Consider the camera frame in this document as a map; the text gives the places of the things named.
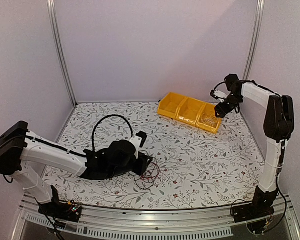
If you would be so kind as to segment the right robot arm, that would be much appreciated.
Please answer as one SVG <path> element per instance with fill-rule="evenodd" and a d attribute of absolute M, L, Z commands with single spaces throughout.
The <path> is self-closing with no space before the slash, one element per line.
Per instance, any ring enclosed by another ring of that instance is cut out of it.
<path fill-rule="evenodd" d="M 240 80 L 236 74 L 229 74 L 223 84 L 229 94 L 214 88 L 210 95 L 220 102 L 215 106 L 215 116 L 225 118 L 232 111 L 238 113 L 240 105 L 249 99 L 265 109 L 263 131 L 266 136 L 267 150 L 265 165 L 259 184 L 255 188 L 252 204 L 248 213 L 259 218 L 268 210 L 279 192 L 279 178 L 284 165 L 286 147 L 295 128 L 293 99 L 281 95 L 254 80 Z"/>

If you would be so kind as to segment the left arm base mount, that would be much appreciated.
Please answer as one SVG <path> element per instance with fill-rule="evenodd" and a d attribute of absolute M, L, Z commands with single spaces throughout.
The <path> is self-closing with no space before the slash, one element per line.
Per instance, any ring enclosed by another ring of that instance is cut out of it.
<path fill-rule="evenodd" d="M 82 203 L 70 200 L 60 202 L 59 194 L 54 186 L 50 186 L 52 198 L 48 203 L 39 203 L 39 213 L 50 216 L 54 219 L 60 219 L 78 223 L 82 214 Z"/>

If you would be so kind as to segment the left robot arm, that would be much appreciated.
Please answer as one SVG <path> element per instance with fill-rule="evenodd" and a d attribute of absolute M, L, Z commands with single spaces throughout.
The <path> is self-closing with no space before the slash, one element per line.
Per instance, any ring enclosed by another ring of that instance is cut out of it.
<path fill-rule="evenodd" d="M 42 180 L 29 162 L 44 164 L 73 174 L 81 179 L 103 181 L 132 172 L 142 176 L 153 158 L 140 149 L 147 139 L 138 132 L 130 140 L 113 141 L 99 151 L 82 153 L 44 139 L 19 121 L 0 136 L 0 174 L 10 176 L 31 194 L 53 216 L 64 213 L 58 192 Z"/>

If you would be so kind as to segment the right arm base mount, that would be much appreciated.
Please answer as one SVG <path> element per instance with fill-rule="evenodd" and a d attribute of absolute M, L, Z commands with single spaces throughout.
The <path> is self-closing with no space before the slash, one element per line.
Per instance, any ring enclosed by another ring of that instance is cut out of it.
<path fill-rule="evenodd" d="M 273 206 L 255 206 L 253 202 L 244 199 L 235 200 L 230 206 L 230 215 L 235 223 L 247 223 L 247 229 L 253 235 L 266 232 L 274 217 Z"/>

